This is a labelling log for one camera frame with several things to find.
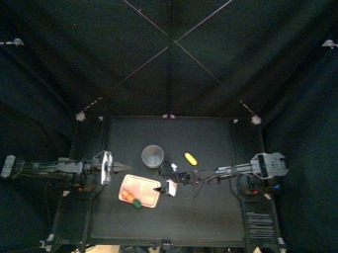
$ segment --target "black curtain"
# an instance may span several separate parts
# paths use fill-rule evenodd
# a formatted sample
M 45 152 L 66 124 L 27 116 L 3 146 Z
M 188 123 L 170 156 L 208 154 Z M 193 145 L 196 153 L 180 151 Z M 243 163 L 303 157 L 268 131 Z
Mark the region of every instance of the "black curtain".
M 338 50 L 317 49 L 267 114 L 268 152 L 288 168 L 277 207 L 291 252 L 338 252 L 336 69 Z
M 19 35 L 0 15 L 0 40 Z M 0 46 L 0 171 L 6 155 L 25 161 L 66 157 L 72 139 L 72 115 L 61 91 L 29 50 L 29 45 Z M 55 211 L 50 182 L 0 179 L 0 251 L 38 251 Z

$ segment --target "black cloth wall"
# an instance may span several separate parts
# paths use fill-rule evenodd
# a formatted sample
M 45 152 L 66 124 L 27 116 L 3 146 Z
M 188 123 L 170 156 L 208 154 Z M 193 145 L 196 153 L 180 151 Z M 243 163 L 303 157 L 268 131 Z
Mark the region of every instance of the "black cloth wall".
M 276 101 L 265 127 L 268 152 L 285 156 L 277 198 L 291 252 L 338 252 L 338 51 L 319 50 Z

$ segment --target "black fabric enclosure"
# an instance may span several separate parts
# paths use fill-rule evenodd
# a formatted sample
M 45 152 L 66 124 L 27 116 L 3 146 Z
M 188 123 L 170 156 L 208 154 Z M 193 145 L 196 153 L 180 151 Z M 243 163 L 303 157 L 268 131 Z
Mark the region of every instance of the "black fabric enclosure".
M 338 252 L 338 48 L 325 40 L 338 42 L 333 0 L 0 0 L 1 167 L 9 154 L 66 157 L 77 113 L 257 115 L 265 150 L 288 168 L 287 252 Z M 58 194 L 46 188 L 1 179 L 1 252 L 39 252 Z

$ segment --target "wire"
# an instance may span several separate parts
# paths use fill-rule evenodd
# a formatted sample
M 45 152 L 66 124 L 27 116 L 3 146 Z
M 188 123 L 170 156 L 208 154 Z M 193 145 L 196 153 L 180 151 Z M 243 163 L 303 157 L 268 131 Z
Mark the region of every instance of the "wire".
M 214 175 L 214 176 L 206 178 L 206 179 L 201 182 L 201 185 L 200 185 L 200 187 L 197 188 L 194 195 L 193 195 L 190 198 L 184 198 L 184 199 L 185 199 L 185 200 L 193 200 L 193 199 L 197 197 L 197 195 L 198 195 L 198 193 L 200 193 L 200 190 L 201 190 L 204 184 L 205 184 L 209 180 L 212 180 L 213 178 L 217 178 L 217 177 L 220 177 L 220 176 L 224 176 L 224 174 L 218 174 L 218 175 Z

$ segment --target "black table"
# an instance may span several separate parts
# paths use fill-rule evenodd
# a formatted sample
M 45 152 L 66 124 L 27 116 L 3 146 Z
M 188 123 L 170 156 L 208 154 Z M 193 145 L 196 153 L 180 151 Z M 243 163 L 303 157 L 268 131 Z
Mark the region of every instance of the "black table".
M 249 120 L 106 117 L 100 121 L 92 117 L 78 124 L 69 155 L 89 159 L 102 149 L 110 150 L 114 160 L 132 167 L 128 174 L 164 185 L 157 169 L 141 161 L 149 144 L 162 148 L 165 161 L 178 172 L 197 170 L 202 179 L 218 166 L 247 163 L 263 151 L 260 130 Z M 188 164 L 184 152 L 193 155 L 197 166 Z M 117 198 L 126 173 L 112 175 L 110 185 L 86 206 L 62 201 L 55 227 L 62 243 L 84 239 L 93 244 L 156 245 L 168 241 L 181 246 L 244 246 L 240 202 L 229 180 L 178 185 L 174 197 L 160 195 L 153 209 L 136 210 Z

